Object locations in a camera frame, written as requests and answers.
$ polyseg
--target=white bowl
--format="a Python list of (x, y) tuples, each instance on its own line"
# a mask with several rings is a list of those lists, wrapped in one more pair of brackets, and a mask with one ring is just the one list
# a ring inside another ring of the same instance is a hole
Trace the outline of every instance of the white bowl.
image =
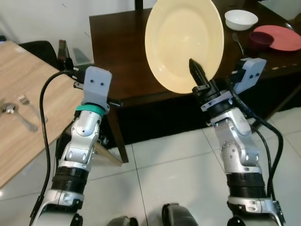
[(226, 25), (235, 31), (244, 31), (258, 22), (258, 17), (244, 10), (230, 10), (225, 13)]

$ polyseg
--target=maroon bowl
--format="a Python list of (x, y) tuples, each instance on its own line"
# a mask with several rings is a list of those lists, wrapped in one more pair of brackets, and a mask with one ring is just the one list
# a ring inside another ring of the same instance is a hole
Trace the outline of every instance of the maroon bowl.
[(252, 32), (248, 43), (248, 48), (251, 51), (262, 52), (267, 50), (274, 42), (273, 36), (264, 32)]

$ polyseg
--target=dark wooden table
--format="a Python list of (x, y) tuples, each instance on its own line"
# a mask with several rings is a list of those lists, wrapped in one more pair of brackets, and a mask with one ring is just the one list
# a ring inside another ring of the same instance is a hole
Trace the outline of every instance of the dark wooden table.
[[(232, 40), (232, 30), (224, 24), (224, 13), (231, 9), (244, 9), (256, 14), (259, 22), (250, 30), (238, 32), (243, 45), (249, 34), (260, 25), (285, 26), (285, 19), (254, 0), (213, 0), (224, 25), (224, 54), (215, 78), (229, 75), (241, 56), (238, 45)], [(151, 9), (122, 12), (110, 15), (91, 16), (90, 27), (94, 61), (97, 67), (110, 70), (113, 74), (110, 98), (120, 99), (124, 107), (178, 97), (179, 94), (166, 90), (153, 76), (145, 54), (145, 27)], [(280, 52), (269, 50), (258, 57), (266, 59), (267, 65), (261, 79), (301, 72), (301, 51)], [(274, 111), (279, 110), (288, 99), (301, 89), (296, 84), (288, 97), (279, 101)], [(123, 162), (128, 162), (116, 109), (111, 108), (108, 121)]]

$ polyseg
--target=fork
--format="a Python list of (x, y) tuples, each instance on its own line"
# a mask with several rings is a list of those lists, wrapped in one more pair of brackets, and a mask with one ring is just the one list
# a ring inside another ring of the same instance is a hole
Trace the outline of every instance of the fork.
[(25, 95), (20, 95), (18, 97), (18, 101), (20, 101), (23, 105), (29, 106), (34, 111), (34, 113), (37, 115), (37, 117), (39, 119), (41, 119), (40, 111), (31, 104), (30, 100)]
[(233, 32), (233, 33), (232, 33), (232, 38), (233, 38), (233, 41), (237, 42), (237, 44), (238, 44), (239, 47), (240, 47), (241, 53), (243, 54), (243, 56), (245, 56), (244, 49), (243, 49), (243, 47), (241, 46), (241, 44), (240, 44), (240, 42), (239, 42), (239, 39), (238, 39), (238, 36), (237, 36), (237, 33), (236, 33), (236, 32)]

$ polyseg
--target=yellow plate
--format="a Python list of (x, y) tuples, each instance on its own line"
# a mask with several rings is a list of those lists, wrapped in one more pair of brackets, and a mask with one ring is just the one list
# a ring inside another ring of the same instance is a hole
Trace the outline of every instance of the yellow plate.
[(175, 93), (191, 93), (196, 86), (189, 59), (203, 67), (208, 80), (222, 60), (224, 33), (211, 0), (158, 0), (145, 32), (150, 69), (162, 86)]

